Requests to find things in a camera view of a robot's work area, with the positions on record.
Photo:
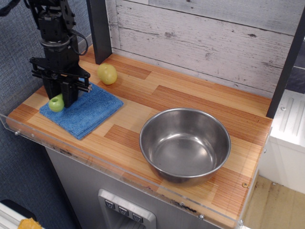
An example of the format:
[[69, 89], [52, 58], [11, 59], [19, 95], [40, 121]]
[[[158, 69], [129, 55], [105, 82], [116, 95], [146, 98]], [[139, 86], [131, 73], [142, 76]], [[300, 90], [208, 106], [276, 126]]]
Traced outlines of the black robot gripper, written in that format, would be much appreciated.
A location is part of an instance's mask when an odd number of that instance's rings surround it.
[[41, 78], [49, 99], [62, 94], [64, 107], [78, 99], [78, 90], [90, 92], [90, 74], [79, 66], [77, 45], [44, 46], [45, 57], [30, 58], [32, 74]]

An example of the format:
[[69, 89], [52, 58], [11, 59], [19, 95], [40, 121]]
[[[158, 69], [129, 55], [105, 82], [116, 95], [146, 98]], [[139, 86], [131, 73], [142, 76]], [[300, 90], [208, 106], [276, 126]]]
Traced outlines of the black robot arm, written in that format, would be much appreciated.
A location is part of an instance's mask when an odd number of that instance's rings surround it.
[[32, 57], [32, 75], [41, 78], [50, 99], [61, 94], [64, 106], [70, 107], [78, 99], [79, 91], [90, 92], [90, 74], [79, 66], [77, 38], [73, 29], [74, 13], [66, 0], [27, 0], [34, 21], [41, 34], [44, 57]]

